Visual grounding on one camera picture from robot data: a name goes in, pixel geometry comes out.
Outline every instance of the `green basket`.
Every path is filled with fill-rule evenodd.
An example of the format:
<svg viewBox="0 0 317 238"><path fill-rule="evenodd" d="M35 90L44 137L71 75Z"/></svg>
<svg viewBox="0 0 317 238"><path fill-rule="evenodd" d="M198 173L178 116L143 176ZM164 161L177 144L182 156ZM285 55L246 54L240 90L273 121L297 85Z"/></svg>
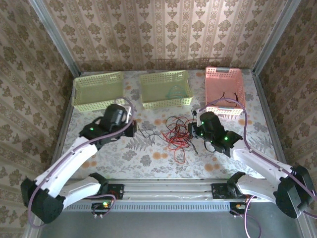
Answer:
<svg viewBox="0 0 317 238"><path fill-rule="evenodd" d="M80 112L107 108L123 96L123 72L104 73L74 79L72 106Z"/></svg>
<svg viewBox="0 0 317 238"><path fill-rule="evenodd" d="M149 73L140 76L141 102L145 109L190 105L193 93L187 71Z"/></svg>

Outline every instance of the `tangled wires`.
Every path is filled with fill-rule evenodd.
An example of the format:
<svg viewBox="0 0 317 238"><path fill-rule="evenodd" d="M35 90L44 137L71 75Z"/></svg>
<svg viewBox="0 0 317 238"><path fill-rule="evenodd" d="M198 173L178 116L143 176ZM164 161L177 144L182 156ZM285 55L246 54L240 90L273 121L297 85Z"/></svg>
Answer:
<svg viewBox="0 0 317 238"><path fill-rule="evenodd" d="M169 117L167 118L165 125L169 132L162 133L164 140L168 143L168 148L174 150L174 160L179 164L184 164L186 162L186 155L184 149L194 147L195 152L198 154L194 144L190 139L190 134L187 129L187 124L194 119L187 119L186 117ZM183 151L184 159L180 162L176 158L176 151L181 149Z"/></svg>

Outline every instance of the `red wire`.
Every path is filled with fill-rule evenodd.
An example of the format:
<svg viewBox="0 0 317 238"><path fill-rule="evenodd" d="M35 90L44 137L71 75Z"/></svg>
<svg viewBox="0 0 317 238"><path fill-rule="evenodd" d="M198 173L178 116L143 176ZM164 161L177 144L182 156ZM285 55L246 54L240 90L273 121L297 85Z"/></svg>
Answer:
<svg viewBox="0 0 317 238"><path fill-rule="evenodd" d="M186 154L184 149L188 148L191 144L190 141L190 134L187 129L187 123L190 121L194 121L193 119L188 119L187 117L174 117L175 123L171 123L169 125L166 124L166 127L169 129L169 132L162 133L164 139L168 142L168 148L170 150L174 150L174 160L179 164L184 164L186 162ZM176 151L181 149L184 155L184 161L180 162L176 158Z"/></svg>

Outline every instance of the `wall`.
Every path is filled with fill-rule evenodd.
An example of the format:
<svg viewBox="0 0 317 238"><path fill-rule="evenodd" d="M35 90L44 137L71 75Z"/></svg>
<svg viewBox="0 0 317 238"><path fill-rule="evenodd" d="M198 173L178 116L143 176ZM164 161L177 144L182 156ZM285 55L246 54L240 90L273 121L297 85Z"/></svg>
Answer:
<svg viewBox="0 0 317 238"><path fill-rule="evenodd" d="M285 0L45 0L81 71L251 68Z"/></svg>
<svg viewBox="0 0 317 238"><path fill-rule="evenodd" d="M260 79L288 163L309 169L317 188L316 15L317 1L302 0Z"/></svg>
<svg viewBox="0 0 317 238"><path fill-rule="evenodd" d="M0 237L27 222L20 185L51 162L72 77L27 0L0 1Z"/></svg>

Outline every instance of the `table surface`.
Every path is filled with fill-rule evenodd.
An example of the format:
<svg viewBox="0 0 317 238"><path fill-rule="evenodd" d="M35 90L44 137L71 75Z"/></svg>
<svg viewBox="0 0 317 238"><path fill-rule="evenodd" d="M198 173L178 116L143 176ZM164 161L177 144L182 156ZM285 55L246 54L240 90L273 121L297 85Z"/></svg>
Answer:
<svg viewBox="0 0 317 238"><path fill-rule="evenodd" d="M189 84L194 98L189 106L170 107L145 110L140 101L139 76L145 73L161 71L129 71L124 73L124 96L136 107L135 120L141 130L152 134L167 132L165 120L170 116L192 118L191 110L205 105L205 71L189 70ZM272 140L266 126L257 90L251 70L242 70L246 109L248 113L247 140L265 154L276 158ZM68 127L63 152L72 145L79 132L95 118L102 116L104 110L81 113L74 109ZM238 117L220 117L226 130L238 134L243 133L244 115ZM90 173L98 172L108 179L136 178L196 178L196 179L227 179L235 172L242 171L261 178L248 166L234 161L220 153L210 153L204 148L203 140L193 139L198 154L193 147L185 149L186 162L178 164L174 161L174 151L158 136L144 138L138 131L134 138L122 137L117 142L105 145L97 154L88 159L73 175L73 179L86 178ZM176 156L182 160L182 152Z"/></svg>

